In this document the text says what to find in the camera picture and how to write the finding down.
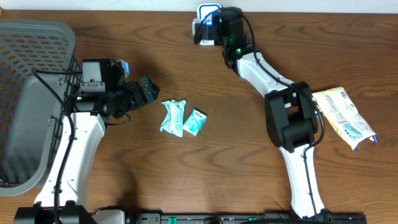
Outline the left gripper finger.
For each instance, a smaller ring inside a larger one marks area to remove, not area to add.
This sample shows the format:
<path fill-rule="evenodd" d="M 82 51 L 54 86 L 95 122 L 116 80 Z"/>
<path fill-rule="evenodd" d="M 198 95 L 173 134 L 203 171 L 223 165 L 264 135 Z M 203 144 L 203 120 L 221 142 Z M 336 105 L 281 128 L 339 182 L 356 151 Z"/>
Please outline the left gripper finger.
<path fill-rule="evenodd" d="M 142 88 L 146 96 L 158 96 L 160 88 L 154 82 L 150 80 L 148 76 L 143 76 L 140 78 Z"/>
<path fill-rule="evenodd" d="M 144 90 L 144 97 L 143 97 L 144 104 L 146 105 L 155 101 L 158 98 L 158 95 L 159 92 L 157 90 L 156 91 Z"/>

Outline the teal white tissue pack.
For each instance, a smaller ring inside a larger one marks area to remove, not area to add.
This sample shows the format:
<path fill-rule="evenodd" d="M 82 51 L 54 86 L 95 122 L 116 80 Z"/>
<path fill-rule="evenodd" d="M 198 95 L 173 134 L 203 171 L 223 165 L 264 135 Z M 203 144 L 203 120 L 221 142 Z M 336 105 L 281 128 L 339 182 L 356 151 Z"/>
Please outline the teal white tissue pack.
<path fill-rule="evenodd" d="M 169 100 L 162 104 L 166 107 L 167 114 L 160 126 L 160 132 L 167 131 L 182 138 L 186 101 Z"/>

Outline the small teal tissue pack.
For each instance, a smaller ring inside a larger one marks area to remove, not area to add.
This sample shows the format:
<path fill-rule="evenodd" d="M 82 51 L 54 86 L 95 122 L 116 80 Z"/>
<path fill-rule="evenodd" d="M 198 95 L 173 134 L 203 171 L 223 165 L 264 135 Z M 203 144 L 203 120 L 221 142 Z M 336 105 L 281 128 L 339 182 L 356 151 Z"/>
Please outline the small teal tissue pack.
<path fill-rule="evenodd" d="M 207 120 L 207 115 L 205 113 L 193 109 L 191 115 L 183 124 L 183 130 L 190 133 L 193 136 L 197 136 L 197 134 L 200 132 L 206 120 Z"/>

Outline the large white snack bag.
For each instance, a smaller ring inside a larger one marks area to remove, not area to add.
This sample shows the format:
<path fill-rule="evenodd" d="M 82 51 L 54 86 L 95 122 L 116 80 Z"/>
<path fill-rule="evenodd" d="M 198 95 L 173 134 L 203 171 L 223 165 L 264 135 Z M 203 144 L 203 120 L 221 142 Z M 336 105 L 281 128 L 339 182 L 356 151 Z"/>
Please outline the large white snack bag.
<path fill-rule="evenodd" d="M 335 132 L 354 152 L 358 151 L 360 143 L 365 140 L 379 141 L 343 87 L 316 92 L 313 98 Z"/>

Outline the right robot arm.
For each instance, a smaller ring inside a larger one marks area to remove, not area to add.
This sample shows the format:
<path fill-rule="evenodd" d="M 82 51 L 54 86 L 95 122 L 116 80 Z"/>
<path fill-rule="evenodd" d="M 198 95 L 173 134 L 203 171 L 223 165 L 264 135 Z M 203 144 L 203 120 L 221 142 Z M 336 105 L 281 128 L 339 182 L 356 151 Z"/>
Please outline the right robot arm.
<path fill-rule="evenodd" d="M 315 174 L 314 150 L 320 143 L 315 135 L 324 135 L 325 125 L 308 84 L 283 77 L 267 63 L 255 41 L 247 40 L 243 25 L 249 21 L 242 10 L 222 7 L 209 16 L 226 66 L 264 98 L 266 129 L 286 164 L 292 210 L 302 219 L 317 218 L 325 207 Z"/>

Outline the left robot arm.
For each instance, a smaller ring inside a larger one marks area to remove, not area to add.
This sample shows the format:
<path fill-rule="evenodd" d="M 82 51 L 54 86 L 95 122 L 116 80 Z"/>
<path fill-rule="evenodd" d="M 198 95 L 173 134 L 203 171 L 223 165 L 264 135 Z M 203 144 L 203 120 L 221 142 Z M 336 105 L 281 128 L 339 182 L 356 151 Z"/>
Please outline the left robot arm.
<path fill-rule="evenodd" d="M 123 208 L 86 209 L 86 193 L 95 154 L 108 119 L 120 118 L 159 95 L 149 77 L 140 81 L 82 82 L 68 97 L 63 134 L 47 181 L 31 207 L 20 207 L 14 223 L 135 223 Z"/>

